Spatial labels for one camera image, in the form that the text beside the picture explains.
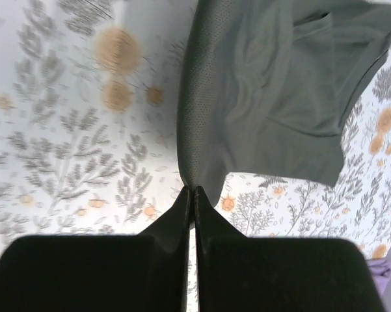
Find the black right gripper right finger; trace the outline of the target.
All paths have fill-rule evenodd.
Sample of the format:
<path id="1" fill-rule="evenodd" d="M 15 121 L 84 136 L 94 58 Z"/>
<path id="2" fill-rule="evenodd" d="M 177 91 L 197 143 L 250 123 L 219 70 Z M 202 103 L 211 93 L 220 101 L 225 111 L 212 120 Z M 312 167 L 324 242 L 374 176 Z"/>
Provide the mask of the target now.
<path id="1" fill-rule="evenodd" d="M 343 239 L 248 238 L 194 191 L 200 311 L 383 311 L 357 247 Z"/>

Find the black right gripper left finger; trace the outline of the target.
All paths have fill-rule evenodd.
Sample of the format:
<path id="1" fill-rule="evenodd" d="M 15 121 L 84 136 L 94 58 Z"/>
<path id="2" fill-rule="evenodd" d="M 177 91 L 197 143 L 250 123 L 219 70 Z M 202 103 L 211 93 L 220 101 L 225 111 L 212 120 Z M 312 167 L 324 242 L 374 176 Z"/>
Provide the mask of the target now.
<path id="1" fill-rule="evenodd" d="M 0 311 L 185 311 L 191 193 L 137 235 L 30 235 L 0 257 Z"/>

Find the dark grey t shirt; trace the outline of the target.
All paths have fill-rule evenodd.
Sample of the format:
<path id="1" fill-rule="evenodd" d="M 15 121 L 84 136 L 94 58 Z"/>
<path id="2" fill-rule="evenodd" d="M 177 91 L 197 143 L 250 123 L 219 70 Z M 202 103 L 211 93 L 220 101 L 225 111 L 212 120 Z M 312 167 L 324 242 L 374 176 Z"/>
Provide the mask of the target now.
<path id="1" fill-rule="evenodd" d="M 335 186 L 346 120 L 390 46 L 391 4 L 199 1 L 178 100 L 183 182 L 212 205 L 233 172 Z"/>

